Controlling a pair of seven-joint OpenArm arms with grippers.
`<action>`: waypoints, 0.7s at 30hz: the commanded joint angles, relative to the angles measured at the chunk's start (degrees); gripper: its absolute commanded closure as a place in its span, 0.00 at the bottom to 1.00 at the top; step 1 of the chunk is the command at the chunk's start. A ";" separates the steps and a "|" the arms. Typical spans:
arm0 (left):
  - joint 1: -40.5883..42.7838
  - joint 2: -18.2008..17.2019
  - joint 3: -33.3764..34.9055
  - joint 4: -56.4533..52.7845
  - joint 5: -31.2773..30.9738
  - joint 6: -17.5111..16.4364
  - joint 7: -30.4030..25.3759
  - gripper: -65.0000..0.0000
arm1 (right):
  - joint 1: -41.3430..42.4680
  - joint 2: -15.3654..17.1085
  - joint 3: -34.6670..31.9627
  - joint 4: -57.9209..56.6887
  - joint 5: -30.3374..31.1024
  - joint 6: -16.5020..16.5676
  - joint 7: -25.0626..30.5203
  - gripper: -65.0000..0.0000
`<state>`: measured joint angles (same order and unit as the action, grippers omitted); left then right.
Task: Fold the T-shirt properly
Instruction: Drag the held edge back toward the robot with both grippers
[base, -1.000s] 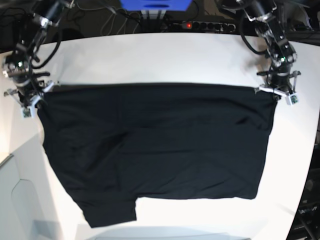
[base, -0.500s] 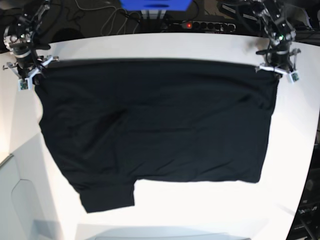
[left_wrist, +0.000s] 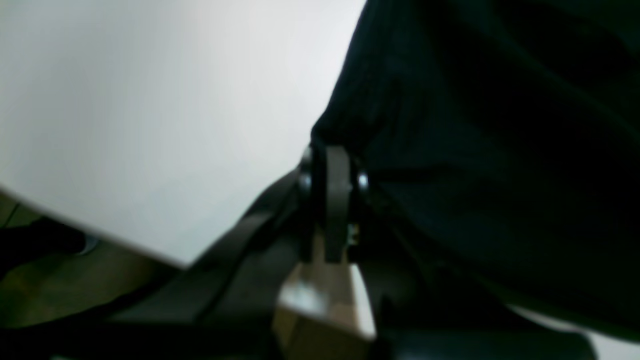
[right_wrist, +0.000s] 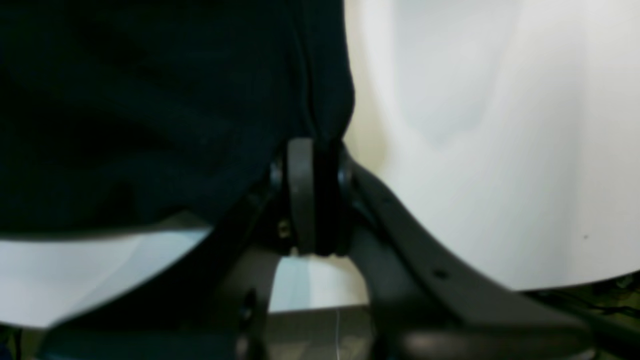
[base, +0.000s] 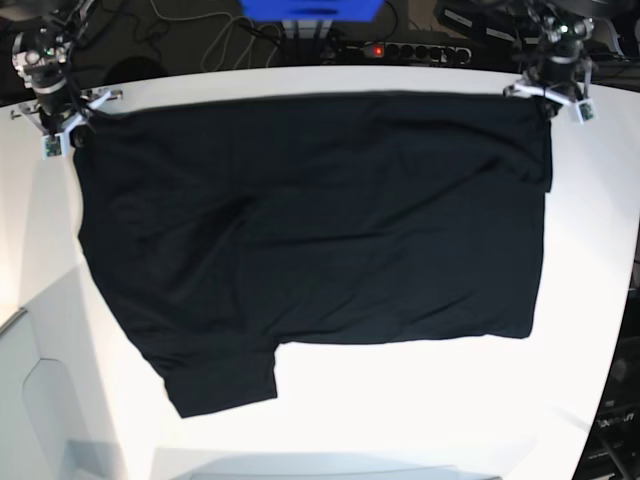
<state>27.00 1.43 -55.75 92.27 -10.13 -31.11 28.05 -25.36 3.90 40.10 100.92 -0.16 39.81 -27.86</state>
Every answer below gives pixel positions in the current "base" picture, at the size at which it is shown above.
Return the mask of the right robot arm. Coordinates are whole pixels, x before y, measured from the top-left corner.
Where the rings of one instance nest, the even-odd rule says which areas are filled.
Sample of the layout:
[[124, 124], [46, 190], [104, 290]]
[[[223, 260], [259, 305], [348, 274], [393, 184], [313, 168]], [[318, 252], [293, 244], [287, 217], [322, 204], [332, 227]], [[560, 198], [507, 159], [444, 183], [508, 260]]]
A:
[[86, 36], [98, 1], [3, 1], [1, 18], [11, 24], [39, 20], [37, 27], [16, 33], [9, 56], [35, 103], [18, 105], [20, 115], [41, 133], [45, 159], [64, 157], [77, 143], [73, 132], [88, 127], [100, 108], [117, 94], [84, 92], [73, 77], [73, 56], [100, 42], [115, 26], [128, 3], [121, 2], [91, 38]]

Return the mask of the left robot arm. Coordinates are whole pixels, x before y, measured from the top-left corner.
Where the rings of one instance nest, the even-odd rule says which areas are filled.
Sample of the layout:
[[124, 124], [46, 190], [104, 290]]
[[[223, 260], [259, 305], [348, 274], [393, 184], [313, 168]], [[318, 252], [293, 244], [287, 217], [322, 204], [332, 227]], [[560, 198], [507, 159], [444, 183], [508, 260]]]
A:
[[524, 55], [519, 77], [504, 87], [506, 98], [534, 98], [547, 118], [564, 108], [575, 123], [597, 117], [590, 96], [595, 65], [587, 53], [594, 22], [552, 1], [523, 1], [538, 32], [537, 46]]

